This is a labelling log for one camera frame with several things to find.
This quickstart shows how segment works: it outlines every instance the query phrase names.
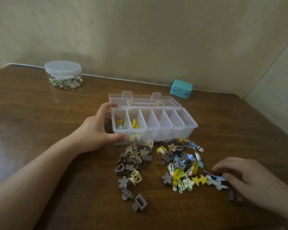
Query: beige wall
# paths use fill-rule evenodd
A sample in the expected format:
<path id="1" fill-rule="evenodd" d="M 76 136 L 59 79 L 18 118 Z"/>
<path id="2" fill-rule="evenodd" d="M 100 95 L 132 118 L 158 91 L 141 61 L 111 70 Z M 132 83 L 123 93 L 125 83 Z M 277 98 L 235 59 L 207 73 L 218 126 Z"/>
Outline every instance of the beige wall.
<path id="1" fill-rule="evenodd" d="M 0 68 L 85 73 L 245 97 L 288 43 L 288 0 L 0 0 Z"/>
<path id="2" fill-rule="evenodd" d="M 288 46 L 246 101 L 288 134 Z"/>

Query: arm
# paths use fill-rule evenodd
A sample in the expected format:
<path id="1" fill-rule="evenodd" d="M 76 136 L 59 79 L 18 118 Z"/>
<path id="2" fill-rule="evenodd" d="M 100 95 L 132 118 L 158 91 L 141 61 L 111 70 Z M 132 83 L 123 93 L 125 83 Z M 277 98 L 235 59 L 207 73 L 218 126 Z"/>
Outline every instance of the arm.
<path id="1" fill-rule="evenodd" d="M 288 220 L 288 185 L 257 161 L 228 157 L 212 170 L 223 173 L 223 177 L 246 199 Z M 233 176 L 232 170 L 241 173 L 243 181 Z"/>
<path id="2" fill-rule="evenodd" d="M 125 134 L 107 134 L 104 130 L 108 109 L 117 106 L 111 102 L 102 104 L 97 114 L 88 117 L 71 135 L 0 183 L 0 229 L 32 229 L 66 168 L 78 154 L 129 140 Z"/>

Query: white cable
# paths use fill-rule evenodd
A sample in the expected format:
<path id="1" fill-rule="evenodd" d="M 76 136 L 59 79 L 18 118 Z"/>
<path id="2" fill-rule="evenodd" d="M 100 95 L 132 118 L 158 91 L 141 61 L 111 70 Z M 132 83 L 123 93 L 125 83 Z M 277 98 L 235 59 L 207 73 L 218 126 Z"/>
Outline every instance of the white cable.
<path id="1" fill-rule="evenodd" d="M 36 66 L 36 65 L 28 65 L 28 64 L 16 64 L 16 63 L 9 63 L 8 65 L 16 65 L 16 66 L 23 66 L 23 67 L 34 67 L 34 68 L 40 68 L 40 69 L 45 69 L 45 67 L 41 66 Z M 112 79 L 112 80 L 119 80 L 119 81 L 132 81 L 132 80 L 126 80 L 126 79 L 120 79 L 120 78 L 112 78 L 112 77 L 102 77 L 98 75 L 90 75 L 90 74 L 83 74 L 84 76 L 90 76 L 90 77 L 100 77 L 100 78 L 106 78 L 106 79 Z M 148 83 L 148 82 L 143 82 L 143 81 L 132 81 L 132 82 L 138 82 L 138 83 L 143 83 L 143 84 L 150 84 L 150 85 L 162 85 L 162 84 L 155 84 L 155 83 Z M 204 91 L 204 92 L 213 92 L 213 93 L 231 93 L 234 95 L 237 95 L 239 98 L 242 99 L 242 97 L 234 92 L 226 92 L 226 91 L 210 91 L 210 90 L 202 90 L 202 89 L 193 89 L 193 90 L 198 90 L 198 91 Z"/>

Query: hand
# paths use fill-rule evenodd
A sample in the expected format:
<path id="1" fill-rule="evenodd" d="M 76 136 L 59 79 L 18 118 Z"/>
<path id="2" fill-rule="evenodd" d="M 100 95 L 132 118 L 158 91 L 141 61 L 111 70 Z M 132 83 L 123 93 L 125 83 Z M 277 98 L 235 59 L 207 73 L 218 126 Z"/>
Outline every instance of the hand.
<path id="1" fill-rule="evenodd" d="M 105 132 L 104 122 L 111 120 L 109 108 L 118 106 L 113 102 L 102 104 L 95 116 L 86 118 L 76 131 L 65 138 L 67 142 L 73 145 L 77 154 L 94 151 L 109 143 L 129 140 L 129 136 L 126 134 L 108 134 Z"/>
<path id="2" fill-rule="evenodd" d="M 288 185 L 257 161 L 228 157 L 212 170 L 223 173 L 223 177 L 246 199 L 288 219 Z M 243 181 L 230 174 L 230 170 L 241 173 Z"/>

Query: teal box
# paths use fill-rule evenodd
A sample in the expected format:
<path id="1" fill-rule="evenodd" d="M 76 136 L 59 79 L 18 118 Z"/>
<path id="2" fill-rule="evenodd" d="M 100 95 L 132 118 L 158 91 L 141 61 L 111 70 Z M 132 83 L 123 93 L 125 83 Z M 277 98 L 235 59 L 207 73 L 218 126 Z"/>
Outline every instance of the teal box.
<path id="1" fill-rule="evenodd" d="M 170 94 L 182 97 L 184 99 L 188 99 L 189 96 L 191 95 L 192 89 L 193 89 L 192 84 L 175 79 L 171 87 Z"/>

